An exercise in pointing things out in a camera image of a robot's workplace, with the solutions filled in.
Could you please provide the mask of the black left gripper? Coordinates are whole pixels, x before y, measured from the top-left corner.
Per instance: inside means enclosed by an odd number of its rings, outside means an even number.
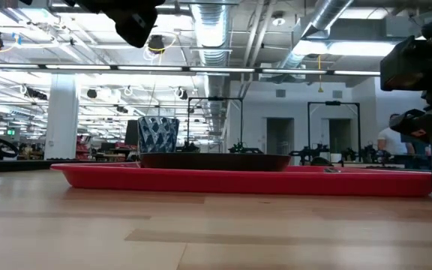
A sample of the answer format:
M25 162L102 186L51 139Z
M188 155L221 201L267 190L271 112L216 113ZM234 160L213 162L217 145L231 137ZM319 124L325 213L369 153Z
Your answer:
M144 47L158 18L156 7L165 0L65 0L74 8L95 14L104 13L115 22L115 30L128 44Z

